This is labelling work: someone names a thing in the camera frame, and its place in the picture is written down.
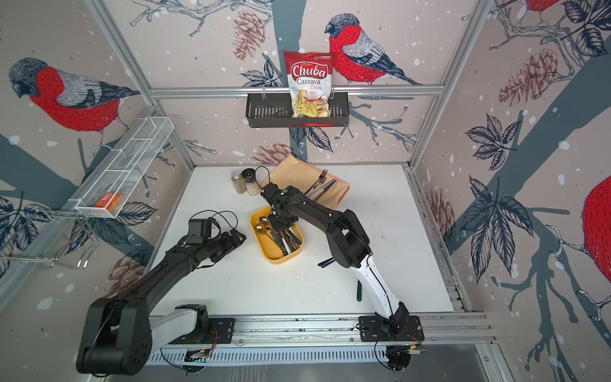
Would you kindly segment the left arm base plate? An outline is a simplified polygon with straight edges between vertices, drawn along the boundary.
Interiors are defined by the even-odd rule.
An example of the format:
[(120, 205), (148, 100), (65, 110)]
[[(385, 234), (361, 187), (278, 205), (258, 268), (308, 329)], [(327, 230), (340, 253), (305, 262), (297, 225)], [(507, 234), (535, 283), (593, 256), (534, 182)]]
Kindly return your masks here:
[(192, 332), (181, 335), (170, 345), (227, 345), (232, 342), (234, 329), (235, 318), (208, 318), (204, 329), (197, 324)]

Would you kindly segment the dark green handled spoon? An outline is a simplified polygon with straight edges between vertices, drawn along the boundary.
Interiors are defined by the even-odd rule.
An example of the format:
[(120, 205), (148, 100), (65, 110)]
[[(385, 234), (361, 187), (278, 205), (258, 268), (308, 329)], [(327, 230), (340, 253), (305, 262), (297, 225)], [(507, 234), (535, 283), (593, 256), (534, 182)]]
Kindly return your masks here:
[(362, 284), (360, 281), (357, 281), (357, 288), (356, 288), (356, 300), (358, 302), (362, 301)]

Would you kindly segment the black metal spoon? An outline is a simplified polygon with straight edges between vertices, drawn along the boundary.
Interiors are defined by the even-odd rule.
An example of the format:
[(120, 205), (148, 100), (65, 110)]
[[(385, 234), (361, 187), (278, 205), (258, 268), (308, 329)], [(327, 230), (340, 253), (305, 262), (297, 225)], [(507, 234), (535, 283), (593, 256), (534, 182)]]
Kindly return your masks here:
[(333, 264), (334, 262), (335, 262), (335, 259), (331, 258), (331, 259), (325, 260), (323, 262), (320, 262), (318, 264), (318, 266), (321, 267), (321, 268), (325, 268), (325, 267), (328, 267), (330, 264)]

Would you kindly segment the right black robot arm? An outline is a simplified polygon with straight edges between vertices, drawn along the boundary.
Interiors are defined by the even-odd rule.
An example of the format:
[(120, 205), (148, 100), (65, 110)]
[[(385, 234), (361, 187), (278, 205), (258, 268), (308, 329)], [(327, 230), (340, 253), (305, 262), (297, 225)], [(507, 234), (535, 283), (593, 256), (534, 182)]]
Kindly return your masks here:
[(352, 210), (329, 209), (294, 186), (280, 189), (272, 182), (263, 187), (261, 196), (270, 205), (273, 229), (287, 229), (302, 219), (324, 232), (332, 258), (355, 272), (372, 300), (376, 316), (393, 334), (404, 329), (409, 311), (383, 280), (373, 259), (369, 237)]

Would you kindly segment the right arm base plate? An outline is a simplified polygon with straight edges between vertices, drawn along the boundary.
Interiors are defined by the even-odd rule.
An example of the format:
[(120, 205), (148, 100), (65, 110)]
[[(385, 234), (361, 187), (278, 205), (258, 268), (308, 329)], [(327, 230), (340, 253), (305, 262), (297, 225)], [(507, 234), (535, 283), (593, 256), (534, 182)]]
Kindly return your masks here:
[(407, 321), (397, 328), (377, 315), (359, 316), (356, 328), (362, 342), (423, 342), (423, 326), (417, 316), (408, 316)]

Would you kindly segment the yellow plastic storage box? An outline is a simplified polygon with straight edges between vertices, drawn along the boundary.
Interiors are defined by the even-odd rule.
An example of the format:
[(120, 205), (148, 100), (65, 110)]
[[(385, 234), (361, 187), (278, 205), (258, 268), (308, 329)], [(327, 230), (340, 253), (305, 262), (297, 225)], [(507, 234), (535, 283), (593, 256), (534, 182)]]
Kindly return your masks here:
[(297, 224), (282, 231), (272, 229), (270, 215), (269, 207), (261, 209), (253, 213), (250, 224), (263, 257), (271, 264), (280, 265), (301, 253), (305, 239)]

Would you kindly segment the copper rose gold spoon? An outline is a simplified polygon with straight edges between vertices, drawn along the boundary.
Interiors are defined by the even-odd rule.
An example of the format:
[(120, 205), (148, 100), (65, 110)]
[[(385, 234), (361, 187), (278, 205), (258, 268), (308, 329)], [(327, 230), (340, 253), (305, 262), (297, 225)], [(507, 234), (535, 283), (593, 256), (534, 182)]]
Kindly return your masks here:
[(280, 235), (278, 235), (277, 232), (275, 232), (275, 230), (272, 228), (270, 221), (268, 220), (268, 218), (266, 216), (261, 216), (259, 218), (259, 222), (268, 230), (270, 231), (270, 233), (272, 234), (273, 237), (275, 237), (275, 239), (278, 242), (278, 245), (282, 248), (283, 251), (286, 251), (286, 245), (283, 241), (283, 239), (280, 237)]

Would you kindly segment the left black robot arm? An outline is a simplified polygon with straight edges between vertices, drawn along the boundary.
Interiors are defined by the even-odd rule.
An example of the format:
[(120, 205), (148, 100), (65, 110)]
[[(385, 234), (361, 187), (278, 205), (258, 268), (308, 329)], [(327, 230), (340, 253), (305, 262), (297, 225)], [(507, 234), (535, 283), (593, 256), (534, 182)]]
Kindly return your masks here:
[(213, 234), (219, 227), (212, 217), (190, 220), (187, 234), (143, 278), (90, 305), (76, 358), (78, 372), (133, 376), (151, 353), (175, 340), (185, 337), (216, 345), (227, 334), (213, 326), (204, 305), (183, 304), (168, 315), (151, 318), (154, 307), (177, 283), (206, 267), (205, 260), (216, 264), (244, 244), (245, 235), (235, 228)]

